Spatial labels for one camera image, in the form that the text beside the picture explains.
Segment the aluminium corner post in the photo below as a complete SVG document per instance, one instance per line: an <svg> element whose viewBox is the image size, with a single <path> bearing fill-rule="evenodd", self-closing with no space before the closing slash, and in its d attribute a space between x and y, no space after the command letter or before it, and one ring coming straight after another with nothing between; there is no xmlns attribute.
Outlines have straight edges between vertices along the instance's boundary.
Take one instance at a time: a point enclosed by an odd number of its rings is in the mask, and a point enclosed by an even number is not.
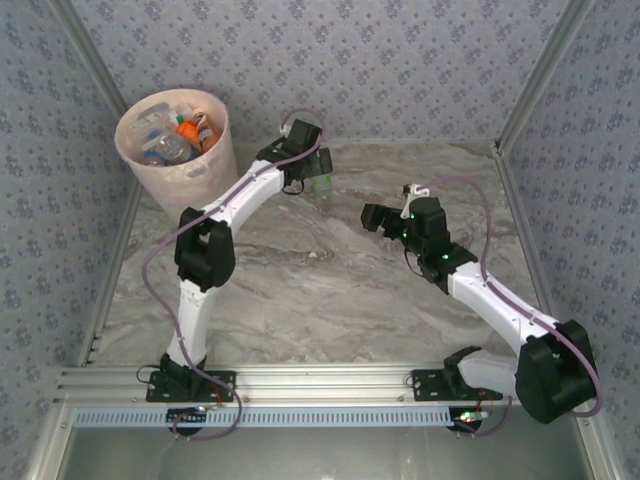
<svg viewBox="0 0 640 480"><path fill-rule="evenodd" d="M595 3L596 0L567 1L500 134L495 139L495 150L499 156L506 156L513 147Z"/></svg>
<svg viewBox="0 0 640 480"><path fill-rule="evenodd" d="M47 0L47 2L110 110L117 118L120 118L127 111L126 101L71 1Z"/></svg>

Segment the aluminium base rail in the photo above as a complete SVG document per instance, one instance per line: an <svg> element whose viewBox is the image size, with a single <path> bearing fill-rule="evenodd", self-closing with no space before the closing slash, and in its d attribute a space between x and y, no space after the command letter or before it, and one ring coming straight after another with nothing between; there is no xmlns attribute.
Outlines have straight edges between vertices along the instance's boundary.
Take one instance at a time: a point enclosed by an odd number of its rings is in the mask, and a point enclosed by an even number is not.
<svg viewBox="0 0 640 480"><path fill-rule="evenodd" d="M415 403L407 363L234 365L236 391L247 407L405 406ZM145 402L149 377L135 367L68 368L52 399L70 405Z"/></svg>

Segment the clear bottle lime green label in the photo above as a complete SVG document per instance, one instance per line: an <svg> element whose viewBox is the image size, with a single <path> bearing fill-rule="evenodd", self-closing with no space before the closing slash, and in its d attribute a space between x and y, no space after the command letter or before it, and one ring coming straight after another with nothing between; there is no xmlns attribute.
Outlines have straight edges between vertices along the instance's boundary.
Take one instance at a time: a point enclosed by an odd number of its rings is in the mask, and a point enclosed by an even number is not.
<svg viewBox="0 0 640 480"><path fill-rule="evenodd" d="M317 202L329 201L333 196L332 175L320 174L310 178L311 196Z"/></svg>

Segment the aluminium side rail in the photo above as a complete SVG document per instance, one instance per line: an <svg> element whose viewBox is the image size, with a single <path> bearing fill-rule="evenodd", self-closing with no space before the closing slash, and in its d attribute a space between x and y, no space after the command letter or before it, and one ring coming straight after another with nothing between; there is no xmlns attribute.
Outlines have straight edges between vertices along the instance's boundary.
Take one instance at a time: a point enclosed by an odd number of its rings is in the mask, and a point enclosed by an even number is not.
<svg viewBox="0 0 640 480"><path fill-rule="evenodd" d="M94 343L100 337L108 318L141 196L142 186L139 183L135 183L125 205L113 249L106 265L105 277L98 291L96 303L79 351L77 363L81 368L86 368L92 363L91 357Z"/></svg>
<svg viewBox="0 0 640 480"><path fill-rule="evenodd" d="M544 275L544 269L535 245L524 205L519 196L517 184L511 171L508 158L503 152L498 140L494 142L493 148L499 176L520 238L520 243L540 309L546 314L556 316L557 309L553 303L551 291Z"/></svg>

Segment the small controller board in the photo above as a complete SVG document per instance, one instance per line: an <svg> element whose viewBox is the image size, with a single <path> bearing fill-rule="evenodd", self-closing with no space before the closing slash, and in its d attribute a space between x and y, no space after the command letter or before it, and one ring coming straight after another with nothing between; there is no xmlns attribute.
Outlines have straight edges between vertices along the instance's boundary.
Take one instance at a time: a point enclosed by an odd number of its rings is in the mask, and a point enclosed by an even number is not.
<svg viewBox="0 0 640 480"><path fill-rule="evenodd" d="M449 414L452 424L447 429L460 435L475 435L489 417L489 413L482 409L463 407L451 407Z"/></svg>
<svg viewBox="0 0 640 480"><path fill-rule="evenodd" d="M177 438L199 433L206 419L206 411L200 407L168 409L165 415L167 427Z"/></svg>

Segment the steel sheet shelf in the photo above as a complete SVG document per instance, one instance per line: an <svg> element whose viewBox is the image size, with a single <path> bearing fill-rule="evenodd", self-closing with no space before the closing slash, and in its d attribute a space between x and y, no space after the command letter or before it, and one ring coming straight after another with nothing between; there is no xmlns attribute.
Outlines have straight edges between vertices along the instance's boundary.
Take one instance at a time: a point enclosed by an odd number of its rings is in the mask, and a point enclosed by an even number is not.
<svg viewBox="0 0 640 480"><path fill-rule="evenodd" d="M485 439L445 428L240 429L182 442L157 428L78 429L56 480L594 480L570 426Z"/></svg>

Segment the aluminium frame side bar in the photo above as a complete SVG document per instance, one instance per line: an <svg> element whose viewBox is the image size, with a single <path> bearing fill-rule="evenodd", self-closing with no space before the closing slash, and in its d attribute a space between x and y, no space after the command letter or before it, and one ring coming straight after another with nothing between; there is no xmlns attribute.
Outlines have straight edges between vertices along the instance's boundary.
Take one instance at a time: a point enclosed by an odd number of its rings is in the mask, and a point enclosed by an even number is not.
<svg viewBox="0 0 640 480"><path fill-rule="evenodd" d="M75 409L55 404L45 416L23 480L57 480L75 419Z"/></svg>
<svg viewBox="0 0 640 480"><path fill-rule="evenodd" d="M593 480L628 480L603 413L573 418Z"/></svg>

